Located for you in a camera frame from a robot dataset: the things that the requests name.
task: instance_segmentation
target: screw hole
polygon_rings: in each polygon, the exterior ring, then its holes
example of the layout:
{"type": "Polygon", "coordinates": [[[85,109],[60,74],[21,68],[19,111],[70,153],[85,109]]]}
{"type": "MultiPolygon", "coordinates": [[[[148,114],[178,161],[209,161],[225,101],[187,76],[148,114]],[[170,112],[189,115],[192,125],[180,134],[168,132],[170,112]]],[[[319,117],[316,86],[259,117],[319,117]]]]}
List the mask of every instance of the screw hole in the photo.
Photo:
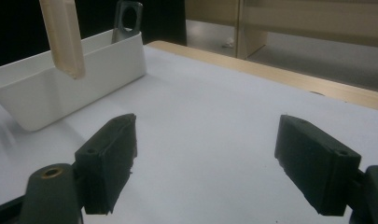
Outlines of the screw hole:
{"type": "Polygon", "coordinates": [[[45,171],[43,174],[42,174],[42,178],[43,179],[50,179],[50,178],[53,178],[57,175],[60,175],[61,173],[63,172],[63,169],[60,168],[60,167],[52,167],[50,169],[48,169],[47,171],[45,171]]]}
{"type": "Polygon", "coordinates": [[[342,156],[347,156],[348,153],[346,151],[342,151],[342,150],[337,150],[337,153],[342,155],[342,156]]]}
{"type": "Polygon", "coordinates": [[[90,149],[88,149],[88,150],[87,150],[87,152],[88,152],[88,153],[90,153],[90,154],[92,154],[92,153],[95,153],[95,152],[96,152],[96,150],[95,150],[95,149],[93,149],[93,148],[90,148],[90,149]]]}

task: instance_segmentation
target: white container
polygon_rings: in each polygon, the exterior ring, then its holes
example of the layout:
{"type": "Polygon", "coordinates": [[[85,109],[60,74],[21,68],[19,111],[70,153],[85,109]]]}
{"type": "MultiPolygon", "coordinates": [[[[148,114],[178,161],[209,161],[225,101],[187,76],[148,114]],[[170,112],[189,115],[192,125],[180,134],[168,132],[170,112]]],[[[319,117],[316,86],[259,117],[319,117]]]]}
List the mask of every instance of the white container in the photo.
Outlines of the white container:
{"type": "Polygon", "coordinates": [[[27,131],[41,129],[146,73],[142,36],[82,40],[86,76],[72,79],[49,51],[0,67],[0,105],[27,131]]]}

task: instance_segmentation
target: table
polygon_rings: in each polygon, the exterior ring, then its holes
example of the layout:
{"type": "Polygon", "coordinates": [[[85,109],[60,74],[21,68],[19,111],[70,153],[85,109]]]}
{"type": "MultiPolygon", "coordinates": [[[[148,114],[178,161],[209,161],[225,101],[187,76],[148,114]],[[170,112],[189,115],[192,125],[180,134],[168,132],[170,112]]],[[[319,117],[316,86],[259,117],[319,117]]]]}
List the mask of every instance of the table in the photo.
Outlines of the table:
{"type": "Polygon", "coordinates": [[[349,209],[319,216],[273,157],[279,117],[312,122],[361,154],[364,170],[378,164],[378,104],[363,99],[378,102],[377,93],[318,79],[306,90],[292,79],[306,77],[285,72],[290,78],[280,82],[300,90],[273,81],[282,70],[165,42],[145,54],[144,77],[38,132],[21,129],[0,106],[0,204],[21,196],[35,170],[72,163],[108,120],[134,113],[133,174],[114,214],[85,223],[348,223],[349,209]]]}

